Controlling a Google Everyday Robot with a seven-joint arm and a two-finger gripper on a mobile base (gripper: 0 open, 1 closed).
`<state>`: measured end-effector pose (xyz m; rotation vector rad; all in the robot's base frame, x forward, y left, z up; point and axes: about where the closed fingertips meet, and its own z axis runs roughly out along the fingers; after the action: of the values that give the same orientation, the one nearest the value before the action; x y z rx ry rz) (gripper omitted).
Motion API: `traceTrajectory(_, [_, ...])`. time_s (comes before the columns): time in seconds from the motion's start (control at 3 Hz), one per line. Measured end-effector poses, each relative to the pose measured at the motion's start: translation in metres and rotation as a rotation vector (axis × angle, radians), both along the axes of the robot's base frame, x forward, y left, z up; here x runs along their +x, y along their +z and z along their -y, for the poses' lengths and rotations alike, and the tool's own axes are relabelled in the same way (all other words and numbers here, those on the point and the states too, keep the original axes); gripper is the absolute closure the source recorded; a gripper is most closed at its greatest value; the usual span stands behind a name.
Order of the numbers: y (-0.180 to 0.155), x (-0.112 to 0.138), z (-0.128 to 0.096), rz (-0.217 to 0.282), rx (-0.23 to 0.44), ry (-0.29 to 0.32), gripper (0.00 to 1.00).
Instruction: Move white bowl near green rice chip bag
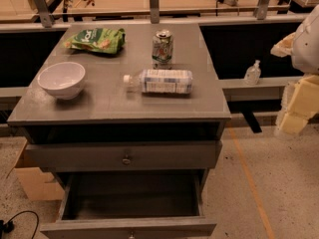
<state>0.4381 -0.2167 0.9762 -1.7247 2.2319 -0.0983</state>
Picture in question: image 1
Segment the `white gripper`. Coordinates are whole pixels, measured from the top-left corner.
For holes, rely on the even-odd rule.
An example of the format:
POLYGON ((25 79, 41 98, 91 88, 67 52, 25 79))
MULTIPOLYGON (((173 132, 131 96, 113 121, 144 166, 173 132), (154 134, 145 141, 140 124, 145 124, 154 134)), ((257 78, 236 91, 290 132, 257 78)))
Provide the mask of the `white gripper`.
MULTIPOLYGON (((295 33, 275 44, 270 54, 280 58, 291 56, 295 69, 305 74, 319 74, 319 5, 295 33)), ((297 82, 289 82, 283 91, 275 133, 280 136, 298 135, 318 113, 319 76, 305 75, 297 82)))

